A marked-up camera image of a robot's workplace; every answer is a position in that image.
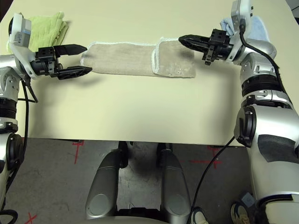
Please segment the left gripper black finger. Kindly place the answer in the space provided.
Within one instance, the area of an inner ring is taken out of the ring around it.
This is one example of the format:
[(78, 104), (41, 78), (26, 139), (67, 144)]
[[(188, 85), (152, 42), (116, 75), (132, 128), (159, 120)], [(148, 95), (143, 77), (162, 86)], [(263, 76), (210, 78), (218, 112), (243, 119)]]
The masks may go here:
[(85, 51), (87, 48), (78, 44), (67, 44), (67, 45), (57, 45), (53, 46), (56, 56), (62, 55), (79, 55)]
[(72, 66), (67, 69), (61, 69), (57, 71), (57, 78), (59, 80), (66, 80), (71, 78), (81, 77), (83, 75), (88, 74), (93, 69), (91, 67), (85, 66)]

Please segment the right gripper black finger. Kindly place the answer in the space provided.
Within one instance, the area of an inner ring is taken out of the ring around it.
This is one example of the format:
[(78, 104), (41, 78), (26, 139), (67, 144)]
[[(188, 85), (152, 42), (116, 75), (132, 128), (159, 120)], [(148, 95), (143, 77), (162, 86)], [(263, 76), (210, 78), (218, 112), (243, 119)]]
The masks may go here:
[(194, 44), (194, 43), (184, 42), (184, 43), (182, 43), (182, 45), (187, 47), (188, 49), (202, 52), (202, 53), (208, 52), (208, 49), (209, 49), (208, 44)]
[(178, 38), (181, 43), (209, 43), (210, 38), (200, 35), (184, 35)]

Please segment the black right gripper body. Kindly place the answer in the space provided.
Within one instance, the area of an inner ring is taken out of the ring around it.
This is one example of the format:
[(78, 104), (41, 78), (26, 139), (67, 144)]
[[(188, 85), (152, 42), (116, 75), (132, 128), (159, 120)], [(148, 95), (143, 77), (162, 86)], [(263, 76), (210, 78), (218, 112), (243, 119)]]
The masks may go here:
[(226, 31), (213, 29), (206, 42), (206, 51), (203, 56), (205, 65), (210, 65), (214, 60), (226, 60), (233, 47), (229, 42), (230, 36)]

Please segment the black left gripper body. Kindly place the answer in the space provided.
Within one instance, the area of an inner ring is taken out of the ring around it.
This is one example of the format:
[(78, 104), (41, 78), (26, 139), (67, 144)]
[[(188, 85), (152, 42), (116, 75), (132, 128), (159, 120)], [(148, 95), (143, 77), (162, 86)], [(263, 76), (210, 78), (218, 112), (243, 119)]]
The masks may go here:
[(38, 76), (57, 77), (58, 60), (56, 59), (54, 47), (39, 48), (35, 54), (35, 59), (30, 62), (30, 65)]

